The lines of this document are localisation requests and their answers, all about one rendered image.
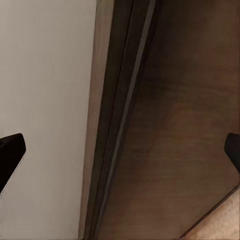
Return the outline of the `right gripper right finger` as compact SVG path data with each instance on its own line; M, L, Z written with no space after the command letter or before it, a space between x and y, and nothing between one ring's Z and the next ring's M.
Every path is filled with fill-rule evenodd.
M240 134L231 132L227 135L224 151L240 173Z

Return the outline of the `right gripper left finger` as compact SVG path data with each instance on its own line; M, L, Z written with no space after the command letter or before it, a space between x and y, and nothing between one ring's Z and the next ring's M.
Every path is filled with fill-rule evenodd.
M0 193L26 153L22 133L0 138Z

